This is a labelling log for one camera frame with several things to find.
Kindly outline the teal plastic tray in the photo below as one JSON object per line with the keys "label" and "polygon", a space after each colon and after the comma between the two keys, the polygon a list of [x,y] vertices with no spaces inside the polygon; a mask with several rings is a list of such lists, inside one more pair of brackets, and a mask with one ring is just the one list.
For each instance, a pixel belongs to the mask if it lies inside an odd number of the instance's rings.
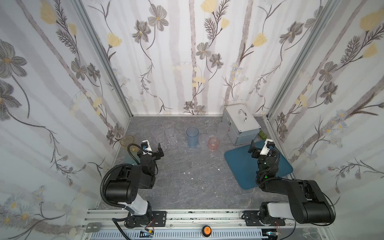
{"label": "teal plastic tray", "polygon": [[[256,148],[262,148],[264,141],[255,143]],[[240,147],[227,151],[224,156],[232,173],[235,176],[239,186],[243,190],[249,190],[257,187],[256,176],[258,168],[258,159],[252,158],[252,154],[248,153],[251,145]],[[285,177],[293,172],[293,167],[288,160],[281,155],[279,162],[278,177]]]}

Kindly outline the yellow plastic tumbler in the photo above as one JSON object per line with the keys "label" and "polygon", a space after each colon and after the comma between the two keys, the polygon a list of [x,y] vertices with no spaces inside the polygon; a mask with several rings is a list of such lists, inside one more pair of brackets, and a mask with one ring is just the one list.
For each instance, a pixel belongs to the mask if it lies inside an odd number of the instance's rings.
{"label": "yellow plastic tumbler", "polygon": [[[126,135],[122,137],[120,140],[120,144],[124,150],[127,150],[128,145],[130,144],[137,144],[137,141],[135,140],[135,137],[132,135]],[[139,149],[136,146],[131,146],[130,150],[133,152],[137,152]]]}

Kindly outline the blue plastic tumbler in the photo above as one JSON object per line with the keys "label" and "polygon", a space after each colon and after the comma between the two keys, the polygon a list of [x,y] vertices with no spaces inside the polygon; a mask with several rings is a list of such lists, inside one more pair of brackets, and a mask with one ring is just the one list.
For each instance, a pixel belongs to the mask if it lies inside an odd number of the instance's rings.
{"label": "blue plastic tumbler", "polygon": [[199,144],[199,130],[196,127],[189,127],[186,130],[187,143],[190,148],[196,148]]}

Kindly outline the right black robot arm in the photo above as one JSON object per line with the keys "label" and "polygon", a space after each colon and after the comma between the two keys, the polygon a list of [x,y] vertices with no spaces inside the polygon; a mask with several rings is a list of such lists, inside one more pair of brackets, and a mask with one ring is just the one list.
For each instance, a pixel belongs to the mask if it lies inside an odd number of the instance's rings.
{"label": "right black robot arm", "polygon": [[257,159],[256,184],[267,193],[288,197],[288,202],[263,202],[259,209],[259,221],[270,225],[278,219],[294,220],[299,224],[328,226],[336,219],[336,210],[316,181],[290,180],[277,176],[280,152],[273,140],[267,139],[263,147],[251,141],[248,153]]}

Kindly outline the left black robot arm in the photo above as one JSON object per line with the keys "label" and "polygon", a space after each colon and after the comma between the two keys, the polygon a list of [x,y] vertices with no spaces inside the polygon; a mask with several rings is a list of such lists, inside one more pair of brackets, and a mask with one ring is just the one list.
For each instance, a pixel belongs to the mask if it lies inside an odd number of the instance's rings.
{"label": "left black robot arm", "polygon": [[148,140],[127,146],[135,164],[119,164],[107,171],[100,185],[102,200],[109,206],[127,210],[121,219],[127,228],[150,226],[155,221],[150,202],[138,193],[139,189],[152,189],[158,174],[157,161],[164,156],[160,143],[154,148]]}

